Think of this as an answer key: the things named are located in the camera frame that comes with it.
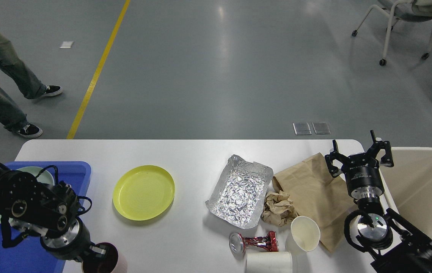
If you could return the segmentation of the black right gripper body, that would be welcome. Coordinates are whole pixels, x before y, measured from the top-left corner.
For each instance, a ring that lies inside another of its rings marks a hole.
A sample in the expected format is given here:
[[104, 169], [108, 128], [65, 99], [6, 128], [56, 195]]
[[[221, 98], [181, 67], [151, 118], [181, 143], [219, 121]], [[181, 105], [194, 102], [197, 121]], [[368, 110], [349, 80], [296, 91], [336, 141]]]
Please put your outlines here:
[[377, 198], [384, 193], [379, 161], [375, 157], [360, 153], [352, 154], [345, 159], [342, 172], [350, 197], [355, 200], [364, 197]]

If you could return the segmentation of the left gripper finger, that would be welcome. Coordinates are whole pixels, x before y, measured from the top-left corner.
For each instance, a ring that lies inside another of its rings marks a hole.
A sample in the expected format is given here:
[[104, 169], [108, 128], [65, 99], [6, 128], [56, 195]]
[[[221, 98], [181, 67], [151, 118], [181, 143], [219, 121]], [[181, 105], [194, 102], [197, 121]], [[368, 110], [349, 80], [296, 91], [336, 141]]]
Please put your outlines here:
[[109, 251], [106, 244], [90, 245], [82, 254], [82, 265], [98, 266], [105, 261]]

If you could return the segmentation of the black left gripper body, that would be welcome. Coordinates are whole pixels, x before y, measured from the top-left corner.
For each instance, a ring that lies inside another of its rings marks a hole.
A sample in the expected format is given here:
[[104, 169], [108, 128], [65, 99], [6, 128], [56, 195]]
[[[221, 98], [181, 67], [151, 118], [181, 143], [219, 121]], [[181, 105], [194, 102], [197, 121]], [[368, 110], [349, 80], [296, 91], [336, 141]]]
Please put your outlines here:
[[93, 255], [90, 232], [83, 221], [76, 218], [67, 231], [59, 237], [41, 237], [41, 246], [59, 260], [82, 262]]

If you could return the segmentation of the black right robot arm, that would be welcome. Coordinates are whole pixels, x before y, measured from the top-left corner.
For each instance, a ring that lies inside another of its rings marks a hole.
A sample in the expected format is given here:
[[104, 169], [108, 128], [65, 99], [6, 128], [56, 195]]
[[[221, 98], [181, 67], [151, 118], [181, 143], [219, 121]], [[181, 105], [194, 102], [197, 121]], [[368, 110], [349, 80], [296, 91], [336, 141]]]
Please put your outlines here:
[[380, 167], [393, 167], [389, 141], [376, 138], [365, 152], [345, 155], [337, 140], [325, 155], [333, 178], [345, 177], [347, 193], [357, 205], [344, 221], [344, 236], [354, 249], [372, 256], [377, 273], [432, 273], [432, 239], [395, 210], [384, 209], [380, 197], [386, 192]]

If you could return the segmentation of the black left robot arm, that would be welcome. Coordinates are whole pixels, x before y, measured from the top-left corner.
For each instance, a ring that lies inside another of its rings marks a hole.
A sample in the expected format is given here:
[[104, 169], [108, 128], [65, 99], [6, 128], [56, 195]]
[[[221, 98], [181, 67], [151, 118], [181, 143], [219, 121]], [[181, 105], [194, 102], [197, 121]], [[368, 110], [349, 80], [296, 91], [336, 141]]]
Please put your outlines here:
[[0, 225], [2, 246], [12, 248], [29, 236], [39, 237], [41, 246], [60, 260], [104, 262], [112, 247], [95, 244], [80, 216], [82, 206], [73, 188], [59, 181], [47, 185], [37, 176], [12, 170], [0, 163]]

